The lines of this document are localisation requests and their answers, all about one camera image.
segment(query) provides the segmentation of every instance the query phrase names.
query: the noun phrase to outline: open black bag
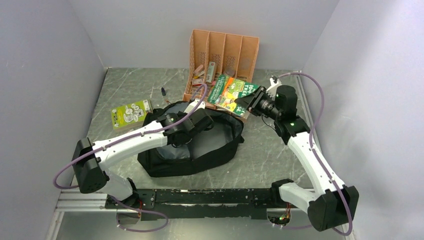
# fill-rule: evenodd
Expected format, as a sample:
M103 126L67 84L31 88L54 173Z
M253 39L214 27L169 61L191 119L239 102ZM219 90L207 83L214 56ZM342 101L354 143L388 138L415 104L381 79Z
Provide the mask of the open black bag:
M189 105L178 101L147 114L143 126L166 113L184 112ZM151 177L173 177L196 174L228 163L243 143L244 124L236 117L206 108L213 119L213 128L197 134L191 142L180 147L171 145L150 149L138 154L138 161Z

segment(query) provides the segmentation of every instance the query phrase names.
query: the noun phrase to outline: gray marble tabletop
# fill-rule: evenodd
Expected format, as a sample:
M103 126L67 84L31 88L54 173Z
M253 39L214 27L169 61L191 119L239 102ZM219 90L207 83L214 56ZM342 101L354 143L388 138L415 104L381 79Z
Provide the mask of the gray marble tabletop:
M268 87L272 75L282 70L256 69L252 82ZM117 106L151 99L154 108L164 108L167 103L180 101L187 85L188 70L182 68L109 68L96 104L88 137L91 141L116 137L112 128L110 110ZM298 94L297 113L308 119L309 111L301 99L299 78L290 76L282 80L293 86ZM225 189L225 188L269 188L272 182L292 179L300 187L311 188L301 163L294 153L260 117L251 115L242 133L244 143L227 164L189 176L150 177L134 155L111 168L116 174L131 178L137 188L147 189Z

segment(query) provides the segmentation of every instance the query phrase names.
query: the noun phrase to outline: white wall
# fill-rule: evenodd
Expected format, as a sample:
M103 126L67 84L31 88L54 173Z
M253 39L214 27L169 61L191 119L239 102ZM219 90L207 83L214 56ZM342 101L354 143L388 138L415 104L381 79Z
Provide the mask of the white wall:
M1 1L0 239L45 238L104 74L66 0Z
M359 191L358 239L423 238L423 13L420 0L342 0L303 69L325 93L322 150Z
M187 68L193 29L260 37L256 68L301 69L339 0L70 0L107 67Z

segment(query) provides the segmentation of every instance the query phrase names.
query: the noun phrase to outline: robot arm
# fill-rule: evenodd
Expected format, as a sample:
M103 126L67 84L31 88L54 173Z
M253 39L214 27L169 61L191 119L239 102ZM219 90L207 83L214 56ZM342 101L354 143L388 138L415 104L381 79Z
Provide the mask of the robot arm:
M273 183L272 189L279 199L291 203L308 214L312 226L318 231L339 226L348 222L348 216L333 181L340 186L352 217L358 203L359 193L354 186L347 187L334 173L321 151L309 140L310 129L297 113L298 96L293 87L283 85L277 77L270 79L268 89L261 86L252 94L235 100L255 116L265 116L274 120L275 131L297 156L309 179L314 192L299 187L290 179ZM314 152L329 172L330 177L318 162Z
M190 112L198 102L197 99L190 103L184 112ZM167 113L140 129L111 139L93 143L88 138L81 139L76 146L74 158L91 151L93 146L102 146L103 151L94 153L73 165L79 191L83 194L101 191L132 205L138 199L134 183L130 178L114 174L110 168L130 156L149 149L186 144L194 135L209 127L213 122L205 112L205 102L202 102L196 111L182 123L167 130L143 134L176 123L181 119L180 116L176 113Z

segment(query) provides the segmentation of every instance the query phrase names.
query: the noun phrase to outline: green book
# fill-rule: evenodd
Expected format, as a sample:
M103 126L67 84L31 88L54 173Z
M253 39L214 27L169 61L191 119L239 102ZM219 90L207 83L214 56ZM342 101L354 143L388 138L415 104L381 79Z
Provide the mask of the green book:
M216 80L207 101L218 108L243 117L246 109L235 103L235 100L253 93L257 88L258 85L256 84L221 74Z
M115 107L110 110L113 130L122 131L141 126L147 113L151 112L152 105L149 99Z

